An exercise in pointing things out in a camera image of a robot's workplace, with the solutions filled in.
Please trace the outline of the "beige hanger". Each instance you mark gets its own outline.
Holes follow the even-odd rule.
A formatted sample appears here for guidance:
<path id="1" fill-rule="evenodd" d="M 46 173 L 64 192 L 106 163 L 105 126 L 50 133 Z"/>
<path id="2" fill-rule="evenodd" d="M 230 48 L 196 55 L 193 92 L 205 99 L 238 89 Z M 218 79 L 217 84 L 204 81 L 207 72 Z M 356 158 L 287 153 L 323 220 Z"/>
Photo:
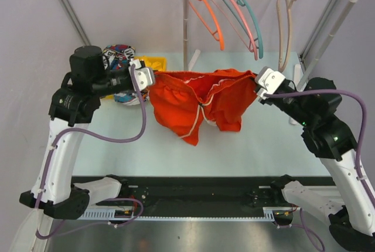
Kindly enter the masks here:
<path id="1" fill-rule="evenodd" d="M 292 44 L 292 6 L 297 0 L 284 0 L 285 16 L 287 18 L 287 29 L 284 29 L 283 15 L 281 10 L 281 1 L 276 1 L 276 12 L 278 22 L 278 71 L 284 72 L 287 68 L 291 53 Z"/>

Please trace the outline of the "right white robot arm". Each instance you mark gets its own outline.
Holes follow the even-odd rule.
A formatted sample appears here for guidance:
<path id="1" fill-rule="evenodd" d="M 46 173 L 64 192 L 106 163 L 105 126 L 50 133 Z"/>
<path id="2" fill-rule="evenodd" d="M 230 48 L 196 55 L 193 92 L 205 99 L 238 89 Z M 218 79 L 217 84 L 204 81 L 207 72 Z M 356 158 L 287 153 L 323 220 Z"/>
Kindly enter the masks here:
<path id="1" fill-rule="evenodd" d="M 335 116 L 342 96 L 355 95 L 337 90 L 332 80 L 321 77 L 310 79 L 302 92 L 276 72 L 259 75 L 255 82 L 262 104 L 278 107 L 302 125 L 307 149 L 328 170 L 343 203 L 317 194 L 288 175 L 274 182 L 271 201 L 277 206 L 292 203 L 310 213 L 347 251 L 374 251 L 374 189 L 360 160 L 363 136 L 356 139 L 349 126 Z"/>

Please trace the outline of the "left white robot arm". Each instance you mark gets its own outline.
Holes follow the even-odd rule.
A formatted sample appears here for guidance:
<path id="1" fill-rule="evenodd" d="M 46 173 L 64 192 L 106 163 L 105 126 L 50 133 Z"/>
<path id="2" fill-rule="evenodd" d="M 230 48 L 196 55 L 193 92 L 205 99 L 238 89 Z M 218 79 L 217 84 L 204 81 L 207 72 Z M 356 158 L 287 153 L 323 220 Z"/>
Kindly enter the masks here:
<path id="1" fill-rule="evenodd" d="M 121 91 L 140 93 L 153 82 L 153 72 L 143 62 L 131 60 L 118 70 L 105 66 L 109 59 L 98 46 L 77 48 L 69 58 L 70 71 L 53 94 L 49 108 L 49 139 L 42 168 L 31 190 L 21 193 L 21 204 L 58 220 L 76 220 L 96 203 L 129 199 L 124 179 L 107 175 L 87 183 L 72 183 L 73 168 L 84 135 L 113 143 L 132 142 L 108 138 L 88 130 L 101 98 Z"/>

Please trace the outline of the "orange shorts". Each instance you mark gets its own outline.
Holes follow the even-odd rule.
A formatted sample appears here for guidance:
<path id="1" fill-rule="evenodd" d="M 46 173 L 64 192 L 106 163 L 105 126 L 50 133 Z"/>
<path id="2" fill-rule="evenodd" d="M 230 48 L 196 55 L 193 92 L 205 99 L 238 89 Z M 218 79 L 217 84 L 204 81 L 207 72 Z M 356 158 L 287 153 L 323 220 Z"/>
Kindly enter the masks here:
<path id="1" fill-rule="evenodd" d="M 158 71 L 149 89 L 155 119 L 190 145 L 198 144 L 202 122 L 239 132 L 243 114 L 257 98 L 255 77 L 236 69 Z"/>

